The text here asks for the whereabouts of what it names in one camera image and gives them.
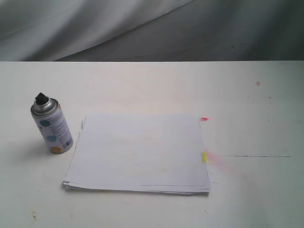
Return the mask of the white spray paint can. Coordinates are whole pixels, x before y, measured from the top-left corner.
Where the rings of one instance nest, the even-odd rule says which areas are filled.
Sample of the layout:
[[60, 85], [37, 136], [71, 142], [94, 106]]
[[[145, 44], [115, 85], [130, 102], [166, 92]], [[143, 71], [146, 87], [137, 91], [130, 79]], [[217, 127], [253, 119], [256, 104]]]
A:
[[58, 100], [39, 93], [30, 111], [50, 152], [61, 154], [71, 149], [74, 140]]

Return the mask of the white paper stack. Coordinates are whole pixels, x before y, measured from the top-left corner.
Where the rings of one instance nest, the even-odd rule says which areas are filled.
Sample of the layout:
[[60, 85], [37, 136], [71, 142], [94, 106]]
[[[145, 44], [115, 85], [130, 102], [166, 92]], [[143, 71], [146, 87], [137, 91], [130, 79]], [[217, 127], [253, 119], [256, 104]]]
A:
[[200, 118], [88, 115], [63, 184], [67, 189], [209, 192]]

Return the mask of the grey backdrop cloth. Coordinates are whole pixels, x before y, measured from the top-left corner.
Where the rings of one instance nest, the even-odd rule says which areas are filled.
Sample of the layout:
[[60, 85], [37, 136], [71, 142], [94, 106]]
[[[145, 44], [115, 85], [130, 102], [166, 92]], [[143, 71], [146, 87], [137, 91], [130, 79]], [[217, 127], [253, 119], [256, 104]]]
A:
[[1, 61], [304, 58], [301, 0], [3, 0]]

